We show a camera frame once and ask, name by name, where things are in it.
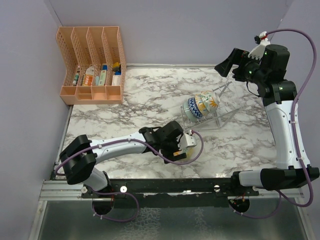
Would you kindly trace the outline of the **blue orange floral bowl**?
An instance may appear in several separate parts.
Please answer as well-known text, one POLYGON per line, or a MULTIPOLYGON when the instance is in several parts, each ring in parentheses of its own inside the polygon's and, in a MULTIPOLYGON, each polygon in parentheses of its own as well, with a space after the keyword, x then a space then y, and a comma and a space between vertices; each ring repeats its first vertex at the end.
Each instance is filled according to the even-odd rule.
POLYGON ((196 102, 196 105, 200 111, 200 113, 204 116, 208 115, 210 112, 209 110, 207 109, 203 99, 202 99, 202 95, 201 94, 196 94, 194 96, 194 99, 195 99, 195 102, 196 102))

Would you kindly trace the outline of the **teal ceramic bowl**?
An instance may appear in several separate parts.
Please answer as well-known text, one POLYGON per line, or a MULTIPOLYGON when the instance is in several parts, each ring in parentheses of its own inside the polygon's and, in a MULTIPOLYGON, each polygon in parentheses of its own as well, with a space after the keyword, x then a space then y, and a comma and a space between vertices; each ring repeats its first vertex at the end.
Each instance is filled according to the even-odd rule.
POLYGON ((198 123, 198 122, 199 122, 198 119, 192 114, 192 112, 191 112, 191 110, 190 110, 190 108, 189 108, 189 106, 188 106, 188 102, 187 102, 187 101, 185 101, 185 102, 183 103, 182 107, 183 107, 183 110, 184 110, 185 115, 187 116, 187 118, 188 118, 191 122, 193 122, 193 123, 198 123))

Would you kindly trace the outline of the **red patterned bowl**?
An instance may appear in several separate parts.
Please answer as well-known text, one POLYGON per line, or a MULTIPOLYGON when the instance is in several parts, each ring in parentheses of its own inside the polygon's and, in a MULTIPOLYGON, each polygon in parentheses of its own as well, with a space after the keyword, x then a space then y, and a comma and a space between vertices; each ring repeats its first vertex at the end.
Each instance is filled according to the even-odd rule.
POLYGON ((201 113, 197 103, 196 103, 196 99, 194 97, 190 97, 187 100, 187 105, 189 107, 189 110, 191 111, 191 113, 193 114, 194 117, 196 117, 197 119, 202 118, 203 116, 207 116, 208 113, 201 113))

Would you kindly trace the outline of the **yellow leaf patterned bowl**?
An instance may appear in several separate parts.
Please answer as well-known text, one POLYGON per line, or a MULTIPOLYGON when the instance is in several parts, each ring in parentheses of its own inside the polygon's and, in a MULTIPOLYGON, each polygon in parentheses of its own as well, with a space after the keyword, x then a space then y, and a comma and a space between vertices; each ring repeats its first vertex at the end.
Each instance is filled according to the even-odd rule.
POLYGON ((177 159, 190 159, 194 153, 194 149, 192 147, 183 148, 182 150, 176 151, 173 153, 173 156, 177 159))

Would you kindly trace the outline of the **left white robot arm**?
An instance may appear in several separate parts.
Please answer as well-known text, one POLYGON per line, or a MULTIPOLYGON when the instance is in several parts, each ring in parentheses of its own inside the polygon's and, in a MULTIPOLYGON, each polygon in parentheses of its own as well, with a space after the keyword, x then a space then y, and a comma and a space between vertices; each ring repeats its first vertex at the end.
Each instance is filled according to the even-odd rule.
POLYGON ((90 140, 87 135, 76 137, 61 153, 60 160, 69 185, 84 183, 97 196, 106 197, 111 190, 107 174, 96 165, 129 154, 159 152, 167 162, 186 158, 186 148, 196 146, 191 133, 184 133, 173 120, 163 127, 143 127, 130 135, 107 140, 90 140))

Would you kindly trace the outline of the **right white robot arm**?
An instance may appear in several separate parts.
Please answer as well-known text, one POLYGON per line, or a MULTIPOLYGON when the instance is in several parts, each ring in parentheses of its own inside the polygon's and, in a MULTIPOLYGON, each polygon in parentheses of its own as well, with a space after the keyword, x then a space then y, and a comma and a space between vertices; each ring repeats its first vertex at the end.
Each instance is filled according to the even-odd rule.
POLYGON ((257 85, 271 132, 276 145, 276 167, 260 170, 236 171, 229 189, 240 196, 248 187, 263 188, 268 191, 296 189, 307 184, 303 168, 298 160, 301 155, 310 180, 320 176, 317 167, 312 167, 304 151, 301 139, 298 139, 299 150, 296 150, 294 137, 301 137, 299 126, 293 132, 294 121, 298 113, 291 112, 297 88, 294 82, 285 79, 290 52, 285 46, 269 44, 262 52, 261 59, 254 59, 249 52, 234 48, 215 70, 226 77, 229 72, 238 82, 250 82, 257 85))

